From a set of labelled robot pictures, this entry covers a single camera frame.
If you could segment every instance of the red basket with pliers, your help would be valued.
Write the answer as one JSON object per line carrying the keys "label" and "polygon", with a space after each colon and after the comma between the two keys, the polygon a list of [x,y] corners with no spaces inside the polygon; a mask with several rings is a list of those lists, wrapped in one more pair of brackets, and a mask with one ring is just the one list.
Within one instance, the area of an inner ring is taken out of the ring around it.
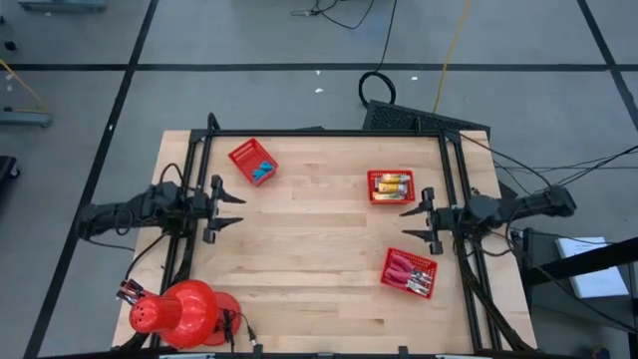
{"label": "red basket with pliers", "polygon": [[407,251],[389,248],[381,282],[397,289],[432,298],[437,263]]}

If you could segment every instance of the wooden tabletop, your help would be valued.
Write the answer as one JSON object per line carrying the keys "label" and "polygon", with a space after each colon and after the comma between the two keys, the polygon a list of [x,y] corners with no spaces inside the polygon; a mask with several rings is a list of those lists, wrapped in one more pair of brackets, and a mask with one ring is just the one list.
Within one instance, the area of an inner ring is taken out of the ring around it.
{"label": "wooden tabletop", "polygon": [[[487,145],[483,132],[469,132]],[[175,162],[183,167],[189,132],[165,132],[153,176]],[[224,229],[216,244],[197,237],[192,279],[232,294],[254,327],[265,352],[473,353],[462,282],[452,239],[440,233],[444,254],[431,256],[428,245],[402,234],[424,229],[425,215],[399,217],[416,205],[370,205],[366,171],[407,169],[415,188],[435,189],[435,206],[447,206],[447,192],[437,139],[429,138],[257,138],[279,163],[276,175],[255,187],[239,172],[228,153],[248,138],[216,137],[208,164],[227,192],[247,204],[221,205],[223,216],[245,220]],[[464,140],[471,186],[500,196],[489,151]],[[199,146],[192,183],[199,167]],[[461,186],[449,146],[458,202]],[[178,182],[173,171],[167,180]],[[137,253],[160,234],[140,231]],[[152,250],[132,278],[158,292],[168,240]],[[502,251],[501,237],[483,241],[485,249]],[[439,265],[430,300],[379,283],[388,247],[431,258]],[[494,303],[528,344],[535,346],[529,313],[512,255],[485,259]],[[477,301],[482,342],[489,347],[484,312]],[[130,306],[123,304],[114,345],[133,334]],[[245,325],[236,337],[237,351],[252,351]],[[224,346],[197,350],[227,351]]]}

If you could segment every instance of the red lamp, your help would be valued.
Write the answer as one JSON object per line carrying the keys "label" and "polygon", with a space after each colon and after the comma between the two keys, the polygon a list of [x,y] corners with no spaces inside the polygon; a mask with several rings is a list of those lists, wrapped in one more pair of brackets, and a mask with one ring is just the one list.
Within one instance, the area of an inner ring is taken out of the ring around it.
{"label": "red lamp", "polygon": [[220,309],[236,313],[231,322],[233,334],[241,325],[237,300],[230,294],[212,291],[200,280],[186,280],[159,296],[130,279],[123,282],[118,296],[132,305],[129,322],[136,331],[156,333],[178,349],[223,344],[223,328],[217,325]]}

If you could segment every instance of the pliers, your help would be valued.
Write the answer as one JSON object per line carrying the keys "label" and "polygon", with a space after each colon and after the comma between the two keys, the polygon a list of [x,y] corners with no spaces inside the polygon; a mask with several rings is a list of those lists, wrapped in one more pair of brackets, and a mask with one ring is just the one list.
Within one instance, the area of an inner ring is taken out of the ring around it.
{"label": "pliers", "polygon": [[390,265],[384,272],[388,284],[397,288],[409,288],[421,295],[428,295],[430,289],[427,284],[432,283],[432,278],[423,270],[417,269],[410,260],[400,255],[390,257]]}

